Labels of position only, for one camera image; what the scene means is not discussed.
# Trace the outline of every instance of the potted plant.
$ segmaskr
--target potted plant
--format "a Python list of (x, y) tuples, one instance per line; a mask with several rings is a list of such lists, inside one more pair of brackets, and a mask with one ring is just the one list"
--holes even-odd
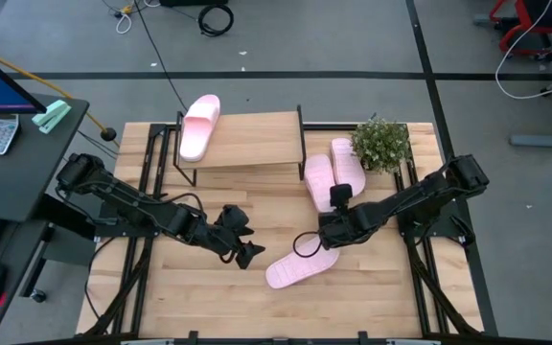
[(366, 171), (394, 173), (403, 160), (410, 159), (405, 126), (377, 119), (359, 124), (352, 134), (353, 151)]

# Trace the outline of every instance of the gray floor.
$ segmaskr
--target gray floor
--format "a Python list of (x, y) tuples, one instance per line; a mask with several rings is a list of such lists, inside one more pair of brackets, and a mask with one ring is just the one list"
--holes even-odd
[[(122, 0), (109, 0), (120, 6)], [(492, 73), (502, 57), (498, 36), (471, 17), (493, 0), (416, 0), (436, 73)], [(406, 4), (397, 0), (231, 0), (236, 23), (227, 36), (199, 35), (196, 23), (165, 8), (143, 12), (169, 71), (423, 72)], [(197, 15), (197, 8), (182, 9)], [(99, 0), (9, 0), (0, 15), (0, 56), (33, 72), (160, 71), (139, 17), (128, 34)], [(551, 73), (527, 58), (510, 73)], [(173, 120), (180, 104), (166, 80), (53, 80), (120, 133), (128, 121)], [(206, 93), (223, 113), (304, 108), (307, 121), (363, 121), (374, 112), (398, 121), (434, 122), (424, 80), (174, 80), (186, 104)], [(23, 80), (33, 92), (52, 93)], [(543, 82), (505, 82), (536, 93)], [(457, 153), (473, 153), (492, 184), (470, 203), (481, 260), (502, 335), (552, 339), (552, 149), (508, 145), (512, 133), (552, 133), (552, 97), (514, 101), (490, 81), (438, 81)], [(87, 120), (82, 129), (97, 137)], [(81, 137), (72, 151), (100, 154)], [(111, 168), (114, 162), (105, 157)], [(84, 202), (95, 211), (94, 203)], [(67, 242), (58, 239), (57, 243)], [(86, 279), (79, 265), (52, 263), (38, 285), (38, 305), (16, 298), (0, 328), (0, 344), (72, 335)]]

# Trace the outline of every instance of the pink slipper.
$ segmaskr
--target pink slipper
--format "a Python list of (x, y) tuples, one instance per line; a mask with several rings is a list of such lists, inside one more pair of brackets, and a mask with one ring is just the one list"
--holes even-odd
[(215, 95), (201, 96), (191, 104), (184, 116), (180, 157), (187, 162), (203, 158), (208, 149), (210, 136), (217, 125), (220, 114), (220, 100)]
[(318, 212), (330, 212), (330, 188), (335, 185), (332, 163), (327, 154), (317, 154), (306, 159), (304, 181)]
[(365, 187), (365, 172), (359, 158), (353, 152), (351, 140), (338, 138), (332, 140), (332, 159), (335, 182), (348, 183), (353, 189), (353, 196), (358, 196)]
[[(300, 245), (297, 251), (302, 255), (309, 255), (316, 250), (319, 243), (320, 239), (317, 236)], [(325, 250), (322, 246), (315, 255), (309, 258), (302, 258), (291, 252), (283, 259), (271, 264), (265, 272), (265, 278), (272, 288), (285, 288), (330, 268), (339, 256), (338, 248)]]

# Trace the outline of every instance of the desk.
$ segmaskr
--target desk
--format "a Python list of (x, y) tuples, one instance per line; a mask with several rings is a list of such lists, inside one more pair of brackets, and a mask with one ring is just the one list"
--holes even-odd
[[(149, 123), (126, 124), (116, 162), (115, 176), (135, 187), (149, 129)], [(408, 129), (416, 169), (423, 177), (442, 165), (434, 129), (432, 124), (408, 124)], [(331, 140), (342, 136), (350, 136), (350, 131), (306, 130), (308, 156), (329, 153)], [(159, 148), (157, 143), (153, 155), (158, 156)], [(156, 238), (140, 337), (186, 338), (191, 330), (199, 331), (200, 338), (353, 338), (358, 331), (367, 331), (371, 337), (421, 335), (408, 257), (393, 218), (367, 243), (341, 248), (330, 270), (274, 290), (265, 282), (266, 268), (290, 252), (297, 234), (317, 227), (317, 213), (304, 182), (299, 181), (297, 167), (206, 169), (196, 188), (186, 186), (174, 169), (172, 148), (165, 167), (162, 192), (175, 196), (194, 191), (210, 221), (217, 218), (224, 203), (238, 204), (256, 231), (245, 241), (263, 245), (266, 251), (247, 270), (240, 270), (235, 264), (222, 264), (204, 249), (165, 236)], [(152, 191), (155, 171), (151, 169), (147, 191)], [(395, 192), (392, 175), (368, 173), (365, 191), (351, 201), (354, 205), (381, 200)], [(464, 250), (447, 239), (431, 242), (443, 290), (467, 321), (482, 330)], [(127, 239), (116, 239), (93, 263), (88, 291), (98, 311), (105, 310), (119, 289), (126, 247)], [(437, 331), (428, 291), (425, 299), (432, 330)], [(132, 294), (123, 331), (129, 330), (134, 301)], [(94, 322), (84, 301), (77, 331), (87, 330)]]
[[(34, 96), (45, 105), (61, 100)], [(87, 101), (65, 101), (72, 110), (48, 135), (32, 123), (34, 115), (18, 116), (20, 133), (6, 155), (0, 156), (0, 219), (25, 221), (34, 214), (88, 108)]]
[[(34, 96), (46, 105), (61, 100)], [(48, 135), (32, 123), (33, 115), (20, 115), (21, 132), (17, 133), (8, 153), (0, 156), (0, 219), (9, 220), (0, 233), (0, 260), (8, 268), (0, 323), (40, 242), (47, 240), (48, 224), (53, 221), (48, 214), (58, 210), (72, 219), (83, 219), (44, 194), (88, 108), (86, 101), (65, 101), (72, 110)], [(85, 229), (88, 237), (90, 227)], [(36, 278), (39, 270), (33, 273)]]

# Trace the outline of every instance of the black desk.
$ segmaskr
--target black desk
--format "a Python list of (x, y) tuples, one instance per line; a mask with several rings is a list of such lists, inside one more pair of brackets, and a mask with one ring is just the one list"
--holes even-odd
[[(61, 99), (34, 96), (44, 105)], [(72, 110), (49, 134), (32, 123), (34, 115), (19, 115), (21, 132), (6, 155), (0, 156), (0, 219), (30, 219), (42, 199), (88, 108), (87, 101), (65, 101)]]
[(0, 323), (47, 227), (46, 220), (30, 220), (24, 223), (10, 222), (1, 229), (4, 231), (0, 234), (0, 258), (1, 263), (8, 268), (8, 278), (6, 278), (6, 292), (0, 304)]
[[(45, 105), (62, 99), (34, 96)], [(83, 215), (44, 194), (88, 108), (86, 101), (65, 101), (72, 109), (49, 134), (32, 123), (33, 115), (20, 115), (21, 132), (7, 154), (0, 156), (0, 219), (9, 220), (0, 233), (0, 260), (8, 268), (0, 323), (40, 242), (48, 241), (50, 222), (91, 240), (94, 235), (94, 227), (85, 222)], [(35, 283), (45, 262), (42, 254), (43, 250), (27, 281)]]

